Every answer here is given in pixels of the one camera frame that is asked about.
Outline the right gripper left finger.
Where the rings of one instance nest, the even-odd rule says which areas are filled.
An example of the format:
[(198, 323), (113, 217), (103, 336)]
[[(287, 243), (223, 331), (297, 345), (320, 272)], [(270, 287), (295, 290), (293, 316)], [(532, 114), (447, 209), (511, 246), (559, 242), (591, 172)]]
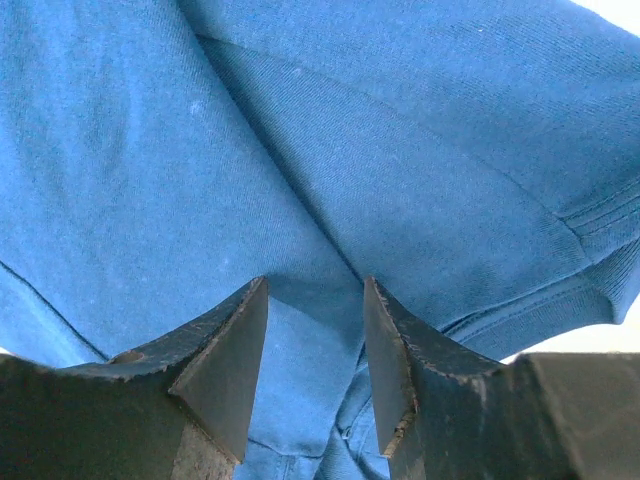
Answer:
[(229, 479), (244, 461), (268, 315), (251, 280), (105, 364), (1, 358), (5, 479)]

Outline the blue printed t-shirt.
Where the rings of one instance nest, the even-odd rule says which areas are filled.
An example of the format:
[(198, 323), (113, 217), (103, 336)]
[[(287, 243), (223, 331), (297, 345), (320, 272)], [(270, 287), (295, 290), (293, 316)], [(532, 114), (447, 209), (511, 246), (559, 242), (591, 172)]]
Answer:
[(240, 479), (385, 479), (363, 281), (503, 359), (639, 294), (639, 39), (570, 1), (5, 1), (1, 344), (107, 360), (264, 275)]

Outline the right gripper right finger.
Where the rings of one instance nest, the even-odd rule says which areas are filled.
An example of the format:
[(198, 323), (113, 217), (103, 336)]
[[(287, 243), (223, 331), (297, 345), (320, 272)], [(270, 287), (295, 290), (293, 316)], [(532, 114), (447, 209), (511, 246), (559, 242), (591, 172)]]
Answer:
[(502, 364), (364, 285), (380, 453), (394, 479), (635, 479), (639, 358), (535, 353)]

